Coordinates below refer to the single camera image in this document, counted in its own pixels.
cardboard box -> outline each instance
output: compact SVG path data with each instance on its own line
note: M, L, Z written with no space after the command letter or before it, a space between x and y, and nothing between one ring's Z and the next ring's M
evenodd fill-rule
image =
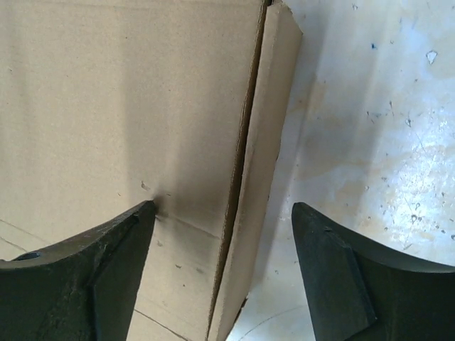
M0 257L153 198L129 340L224 340L300 39L281 2L0 1Z

